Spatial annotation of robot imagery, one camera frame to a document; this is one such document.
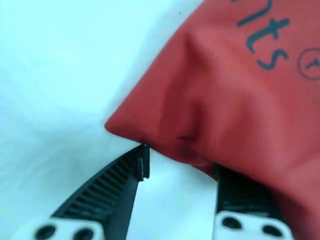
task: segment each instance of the red bag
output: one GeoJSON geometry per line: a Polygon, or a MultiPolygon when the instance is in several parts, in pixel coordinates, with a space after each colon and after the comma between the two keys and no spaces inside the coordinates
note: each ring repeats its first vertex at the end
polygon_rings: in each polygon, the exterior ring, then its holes
{"type": "Polygon", "coordinates": [[[207,0],[108,131],[274,190],[297,240],[320,239],[320,2],[207,0]]]}

